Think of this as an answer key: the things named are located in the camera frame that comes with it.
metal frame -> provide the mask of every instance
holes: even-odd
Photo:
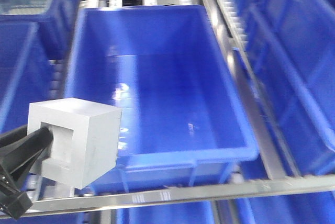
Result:
[[[120,8],[120,0],[114,0],[113,3],[108,3],[110,0],[82,0],[80,7],[107,7]],[[335,175],[324,176],[300,176],[298,169],[295,166],[289,151],[287,150],[284,141],[282,141],[282,149],[288,164],[295,177],[289,177],[283,168],[282,162],[278,156],[277,150],[273,144],[273,140],[264,124],[261,117],[260,109],[258,108],[253,93],[251,92],[244,72],[241,69],[237,56],[232,50],[232,46],[239,48],[240,55],[247,67],[249,78],[256,84],[258,95],[263,103],[263,111],[275,125],[272,112],[265,96],[257,85],[257,79],[253,74],[248,63],[247,54],[244,50],[246,37],[243,31],[243,21],[236,16],[236,11],[232,0],[176,0],[178,4],[195,4],[201,3],[205,6],[209,20],[213,26],[218,43],[222,50],[229,70],[236,82],[240,97],[247,111],[256,138],[259,142],[260,154],[269,179],[243,181],[235,180],[241,175],[233,174],[232,180],[228,184],[197,186],[197,187],[172,187],[155,191],[144,191],[127,194],[114,194],[104,196],[88,197],[73,197],[73,191],[68,188],[67,198],[54,198],[48,200],[36,200],[33,206],[24,216],[43,216],[64,214],[70,212],[86,212],[86,211],[101,211],[100,222],[110,223],[112,219],[110,215],[113,213],[111,209],[130,208],[140,206],[164,205],[172,203],[184,203],[190,201],[212,200],[214,217],[217,223],[220,223],[222,216],[217,210],[221,199],[235,199],[242,197],[263,197],[273,195],[289,195],[302,194],[313,192],[324,192],[335,190]],[[277,129],[277,137],[283,140],[282,134]],[[59,197],[64,197],[64,194],[57,193]],[[234,209],[232,201],[226,202],[229,209]],[[238,223],[236,213],[233,215],[233,223]]]

white block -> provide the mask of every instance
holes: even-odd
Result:
[[[30,104],[28,134],[43,126],[53,133],[30,171],[82,189],[115,167],[120,121],[120,108],[77,98]]]

storage rack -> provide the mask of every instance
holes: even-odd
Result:
[[[101,211],[100,223],[111,223],[113,220],[112,209],[130,208],[139,206],[164,205],[172,203],[182,203],[191,201],[211,200],[216,223],[223,223],[220,204],[221,199],[235,199],[241,197],[261,197],[274,195],[301,194],[313,192],[325,192],[335,190],[335,175],[324,176],[301,176],[295,162],[290,155],[285,144],[282,133],[276,126],[274,116],[267,100],[263,95],[258,81],[252,72],[244,50],[246,35],[244,34],[243,21],[237,16],[232,0],[81,0],[79,7],[114,7],[122,5],[204,5],[209,20],[214,29],[221,51],[234,81],[238,87],[247,115],[255,132],[262,162],[267,172],[268,180],[244,181],[239,173],[238,167],[231,175],[230,182],[220,185],[207,185],[195,187],[169,187],[166,189],[142,191],[126,194],[110,194],[103,196],[93,196],[91,192],[75,196],[73,188],[56,183],[50,192],[50,187],[46,187],[41,193],[42,178],[33,175],[28,181],[30,188],[29,196],[33,200],[33,206],[24,215],[43,216],[64,214],[72,212]],[[239,50],[243,59],[247,75],[252,80],[258,100],[262,104],[262,110],[266,119],[274,129],[276,138],[280,141],[281,152],[284,154],[286,162],[293,176],[288,176],[278,152],[273,144],[270,133],[261,117],[261,112],[255,102],[254,93],[251,92],[247,77],[241,68],[233,51]],[[66,62],[54,62],[57,72],[62,72],[65,76]],[[57,92],[53,91],[53,97],[57,97]],[[231,214],[236,215],[236,208],[233,202],[228,201]]]

